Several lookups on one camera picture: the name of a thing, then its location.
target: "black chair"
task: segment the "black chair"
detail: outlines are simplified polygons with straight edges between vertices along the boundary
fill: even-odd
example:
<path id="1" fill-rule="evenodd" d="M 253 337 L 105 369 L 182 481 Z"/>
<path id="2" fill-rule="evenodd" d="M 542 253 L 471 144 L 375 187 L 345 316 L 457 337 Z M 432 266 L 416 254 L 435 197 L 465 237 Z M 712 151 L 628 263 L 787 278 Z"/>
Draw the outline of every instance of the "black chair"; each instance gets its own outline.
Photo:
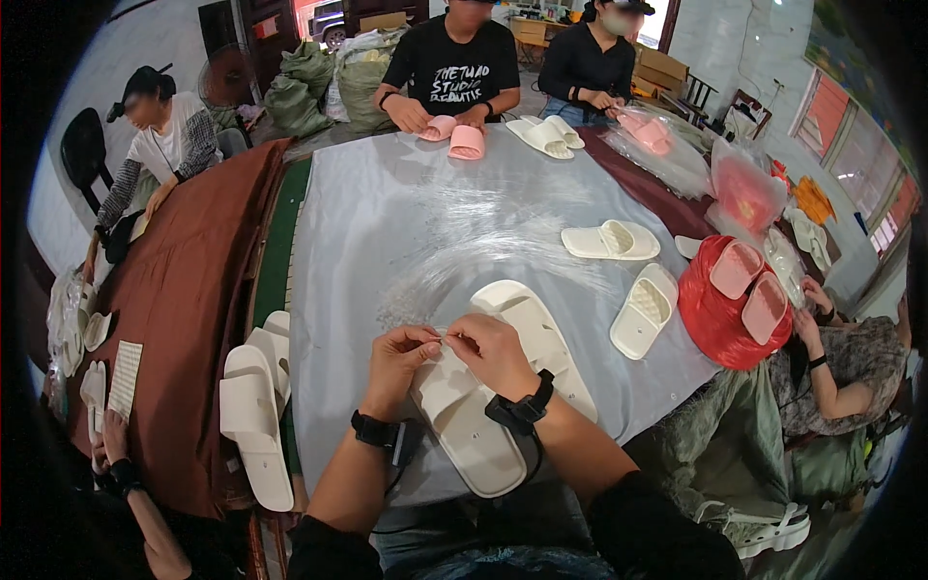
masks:
<path id="1" fill-rule="evenodd" d="M 75 187 L 84 194 L 90 210 L 96 215 L 100 202 L 91 186 L 97 177 L 110 189 L 113 178 L 107 169 L 107 149 L 103 141 L 103 126 L 93 109 L 84 109 L 74 117 L 61 138 L 61 162 Z"/>

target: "black long-sleeve shirt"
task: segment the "black long-sleeve shirt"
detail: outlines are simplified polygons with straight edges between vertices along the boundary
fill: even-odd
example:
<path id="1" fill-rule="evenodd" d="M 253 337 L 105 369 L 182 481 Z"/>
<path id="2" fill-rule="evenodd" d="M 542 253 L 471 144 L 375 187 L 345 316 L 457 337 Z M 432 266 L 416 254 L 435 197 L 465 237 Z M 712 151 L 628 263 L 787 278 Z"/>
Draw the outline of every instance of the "black long-sleeve shirt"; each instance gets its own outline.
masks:
<path id="1" fill-rule="evenodd" d="M 552 97 L 570 101 L 585 110 L 596 109 L 584 101 L 568 98 L 572 86 L 605 91 L 612 97 L 632 98 L 635 49 L 621 36 L 615 46 L 602 52 L 585 22 L 560 32 L 545 51 L 545 64 L 538 75 L 538 88 Z"/>
<path id="2" fill-rule="evenodd" d="M 597 497 L 590 506 L 587 522 L 599 556 L 612 567 L 615 577 L 627 578 L 635 573 L 643 573 L 647 578 L 693 580 L 744 577 L 731 543 L 723 535 L 685 518 L 638 471 L 629 473 Z M 377 550 L 367 538 L 340 532 L 310 516 L 303 518 L 291 539 L 293 553 L 288 577 L 292 580 L 407 577 L 393 569 L 384 574 Z M 465 577 L 544 578 L 551 577 L 550 572 L 488 561 L 477 564 Z"/>

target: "jeans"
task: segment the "jeans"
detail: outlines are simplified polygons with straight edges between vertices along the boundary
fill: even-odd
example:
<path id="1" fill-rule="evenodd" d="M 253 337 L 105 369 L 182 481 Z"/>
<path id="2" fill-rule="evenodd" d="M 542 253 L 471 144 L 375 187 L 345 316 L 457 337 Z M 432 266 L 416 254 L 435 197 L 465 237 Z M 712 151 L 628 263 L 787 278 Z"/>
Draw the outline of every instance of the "jeans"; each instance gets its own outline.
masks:
<path id="1" fill-rule="evenodd" d="M 574 492 L 560 481 L 529 484 L 496 499 L 459 498 L 387 509 L 374 534 L 384 570 L 411 574 L 469 549 L 569 548 L 596 554 Z"/>
<path id="2" fill-rule="evenodd" d="M 545 119 L 548 115 L 558 115 L 572 127 L 605 127 L 615 122 L 606 115 L 591 113 L 554 97 L 548 101 L 541 117 Z"/>

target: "car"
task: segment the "car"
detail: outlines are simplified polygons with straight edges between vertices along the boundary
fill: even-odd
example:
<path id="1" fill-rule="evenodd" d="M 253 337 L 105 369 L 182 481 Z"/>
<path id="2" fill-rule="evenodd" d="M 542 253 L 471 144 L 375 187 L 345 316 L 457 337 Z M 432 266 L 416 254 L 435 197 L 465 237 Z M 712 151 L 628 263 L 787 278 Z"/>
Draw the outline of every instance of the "car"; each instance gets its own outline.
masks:
<path id="1" fill-rule="evenodd" d="M 313 40 L 325 43 L 330 50 L 345 41 L 345 15 L 342 0 L 323 0 L 313 6 L 307 29 Z"/>

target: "door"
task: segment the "door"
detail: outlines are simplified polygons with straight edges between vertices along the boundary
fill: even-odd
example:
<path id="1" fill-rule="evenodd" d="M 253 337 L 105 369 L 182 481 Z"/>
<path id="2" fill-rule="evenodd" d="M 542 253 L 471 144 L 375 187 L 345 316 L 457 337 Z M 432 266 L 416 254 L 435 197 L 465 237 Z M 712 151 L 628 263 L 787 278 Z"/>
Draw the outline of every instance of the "door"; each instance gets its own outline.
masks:
<path id="1" fill-rule="evenodd" d="M 241 20 L 261 95 L 280 73 L 280 52 L 293 52 L 300 44 L 290 0 L 239 0 Z"/>

